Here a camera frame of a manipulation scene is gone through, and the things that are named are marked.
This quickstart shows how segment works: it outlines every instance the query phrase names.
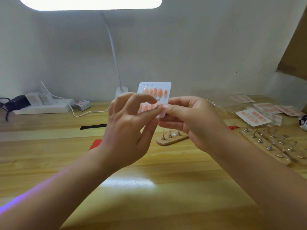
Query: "fingernail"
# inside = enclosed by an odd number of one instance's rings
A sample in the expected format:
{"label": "fingernail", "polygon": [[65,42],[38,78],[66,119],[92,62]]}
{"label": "fingernail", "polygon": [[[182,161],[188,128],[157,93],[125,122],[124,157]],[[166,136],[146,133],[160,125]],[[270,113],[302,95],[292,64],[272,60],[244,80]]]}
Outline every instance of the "fingernail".
{"label": "fingernail", "polygon": [[163,105],[163,110],[167,110],[169,108],[168,104]]}

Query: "lamp base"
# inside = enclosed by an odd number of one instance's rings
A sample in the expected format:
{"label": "lamp base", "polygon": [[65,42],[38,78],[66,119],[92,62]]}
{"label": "lamp base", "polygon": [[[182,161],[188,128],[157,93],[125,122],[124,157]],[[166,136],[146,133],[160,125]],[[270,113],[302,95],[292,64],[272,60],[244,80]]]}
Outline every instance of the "lamp base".
{"label": "lamp base", "polygon": [[117,87],[116,89],[116,94],[115,94],[115,98],[117,98],[118,96],[124,94],[124,93],[128,93],[128,88],[125,86],[122,86],[122,90],[120,90],[119,87]]}

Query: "wooden desk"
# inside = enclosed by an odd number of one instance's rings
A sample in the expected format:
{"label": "wooden desk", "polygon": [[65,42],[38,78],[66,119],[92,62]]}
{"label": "wooden desk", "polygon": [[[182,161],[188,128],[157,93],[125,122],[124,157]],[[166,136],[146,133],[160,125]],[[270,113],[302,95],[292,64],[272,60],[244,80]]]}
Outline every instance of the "wooden desk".
{"label": "wooden desk", "polygon": [[[251,98],[274,102],[263,96]],[[108,103],[96,103],[92,110],[107,107]],[[80,118],[71,112],[11,114],[9,123],[3,112],[0,116],[0,205],[60,171],[104,134],[104,128],[80,131],[80,126],[107,122],[107,113]],[[283,117],[283,128],[293,140],[307,142],[297,118]],[[245,126],[236,115],[230,118]],[[290,168],[307,177],[307,167],[291,163]],[[155,137],[144,158],[107,179],[63,228],[272,229],[254,201],[190,139],[162,147]]]}

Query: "power strip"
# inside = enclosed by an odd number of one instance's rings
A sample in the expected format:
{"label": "power strip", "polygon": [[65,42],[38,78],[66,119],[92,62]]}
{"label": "power strip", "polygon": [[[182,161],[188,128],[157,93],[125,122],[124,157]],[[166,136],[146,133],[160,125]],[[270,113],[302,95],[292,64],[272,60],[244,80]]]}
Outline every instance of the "power strip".
{"label": "power strip", "polygon": [[67,113],[70,111],[70,106],[75,105],[75,100],[71,99],[55,99],[53,105],[41,105],[41,106],[27,106],[21,110],[14,110],[16,115],[27,114],[54,114],[54,113]]}

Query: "desk lamp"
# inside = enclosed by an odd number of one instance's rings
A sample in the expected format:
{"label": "desk lamp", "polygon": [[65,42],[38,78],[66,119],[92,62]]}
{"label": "desk lamp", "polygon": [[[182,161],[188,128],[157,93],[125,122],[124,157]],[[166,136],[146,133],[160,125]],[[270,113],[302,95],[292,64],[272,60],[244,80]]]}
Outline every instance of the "desk lamp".
{"label": "desk lamp", "polygon": [[[120,9],[155,9],[162,0],[21,0],[26,6],[38,11],[70,11],[70,10],[120,10]],[[115,69],[119,79],[119,87],[115,96],[128,92],[128,88],[122,86],[118,71],[113,38],[109,23],[102,13],[102,17],[108,29]]]}

